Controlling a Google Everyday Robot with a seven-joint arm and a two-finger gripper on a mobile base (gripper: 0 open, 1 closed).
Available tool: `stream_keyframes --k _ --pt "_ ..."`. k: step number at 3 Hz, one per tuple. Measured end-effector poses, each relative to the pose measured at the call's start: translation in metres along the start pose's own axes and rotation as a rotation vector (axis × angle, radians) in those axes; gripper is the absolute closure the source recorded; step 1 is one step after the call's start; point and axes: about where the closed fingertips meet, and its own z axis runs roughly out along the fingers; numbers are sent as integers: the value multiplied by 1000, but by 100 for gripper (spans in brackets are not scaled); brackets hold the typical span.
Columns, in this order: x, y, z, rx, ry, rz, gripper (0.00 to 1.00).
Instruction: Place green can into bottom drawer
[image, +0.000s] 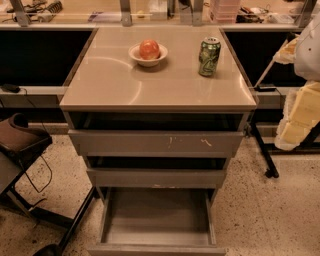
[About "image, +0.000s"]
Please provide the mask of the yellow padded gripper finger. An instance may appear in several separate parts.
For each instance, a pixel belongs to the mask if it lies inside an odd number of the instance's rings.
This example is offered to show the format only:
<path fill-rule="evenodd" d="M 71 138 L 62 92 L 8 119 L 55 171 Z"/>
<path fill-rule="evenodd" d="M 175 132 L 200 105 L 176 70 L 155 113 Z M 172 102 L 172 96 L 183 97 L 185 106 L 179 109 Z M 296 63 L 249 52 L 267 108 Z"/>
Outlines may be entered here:
<path fill-rule="evenodd" d="M 278 149 L 291 151 L 309 135 L 320 122 L 320 83 L 307 81 L 286 96 L 283 118 L 276 131 L 274 144 Z"/>
<path fill-rule="evenodd" d="M 286 40 L 284 45 L 273 56 L 273 60 L 280 64 L 292 64 L 295 61 L 296 45 L 298 38 Z"/>

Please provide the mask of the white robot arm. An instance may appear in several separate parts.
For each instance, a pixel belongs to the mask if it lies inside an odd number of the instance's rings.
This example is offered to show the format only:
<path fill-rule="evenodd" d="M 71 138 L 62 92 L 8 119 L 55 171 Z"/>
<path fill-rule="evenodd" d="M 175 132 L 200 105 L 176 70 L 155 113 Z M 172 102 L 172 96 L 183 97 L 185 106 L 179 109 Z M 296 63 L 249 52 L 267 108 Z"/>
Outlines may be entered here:
<path fill-rule="evenodd" d="M 273 60 L 293 63 L 295 74 L 306 80 L 300 89 L 289 91 L 276 131 L 275 146 L 290 151 L 320 122 L 320 13 L 299 36 L 281 47 Z"/>

